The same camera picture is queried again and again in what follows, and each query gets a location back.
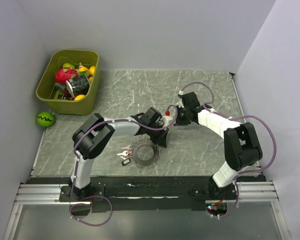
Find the black key fob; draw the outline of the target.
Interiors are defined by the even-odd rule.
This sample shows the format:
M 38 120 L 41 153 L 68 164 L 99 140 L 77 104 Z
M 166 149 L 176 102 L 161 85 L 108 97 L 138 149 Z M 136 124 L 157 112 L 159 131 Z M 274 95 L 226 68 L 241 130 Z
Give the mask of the black key fob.
M 125 159 L 125 160 L 123 160 L 123 161 L 121 162 L 121 165 L 122 165 L 122 166 L 126 166 L 126 165 L 128 165 L 130 162 L 131 162 L 131 159 L 130 159 L 130 158 L 127 158 L 127 159 Z

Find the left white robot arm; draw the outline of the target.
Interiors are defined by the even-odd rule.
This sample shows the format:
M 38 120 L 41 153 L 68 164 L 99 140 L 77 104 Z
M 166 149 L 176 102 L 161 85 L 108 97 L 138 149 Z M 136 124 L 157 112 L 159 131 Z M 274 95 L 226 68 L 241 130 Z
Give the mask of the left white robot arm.
M 145 113 L 126 118 L 93 114 L 72 136 L 75 165 L 69 184 L 71 195 L 77 201 L 88 197 L 94 160 L 112 137 L 148 135 L 153 144 L 166 147 L 169 126 L 173 121 L 173 117 L 162 115 L 153 107 Z

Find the blue tag key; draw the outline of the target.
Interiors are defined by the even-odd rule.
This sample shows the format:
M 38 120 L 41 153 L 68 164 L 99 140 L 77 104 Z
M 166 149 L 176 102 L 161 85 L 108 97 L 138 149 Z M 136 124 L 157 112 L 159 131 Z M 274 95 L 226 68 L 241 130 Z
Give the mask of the blue tag key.
M 130 154 L 130 147 L 123 147 L 122 148 L 122 152 L 118 153 L 117 156 L 119 156 L 121 159 L 126 160 L 129 158 L 129 154 Z

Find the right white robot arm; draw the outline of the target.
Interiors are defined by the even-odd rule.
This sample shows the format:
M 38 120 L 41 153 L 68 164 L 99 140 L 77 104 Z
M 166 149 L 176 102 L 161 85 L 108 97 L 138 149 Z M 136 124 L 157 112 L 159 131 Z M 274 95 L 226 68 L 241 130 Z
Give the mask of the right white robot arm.
M 244 171 L 263 157 L 262 148 L 250 122 L 240 123 L 217 114 L 207 104 L 201 105 L 194 92 L 178 94 L 175 126 L 196 123 L 206 127 L 223 139 L 225 161 L 209 178 L 207 190 L 213 199 L 220 199 L 228 191 L 240 171 Z

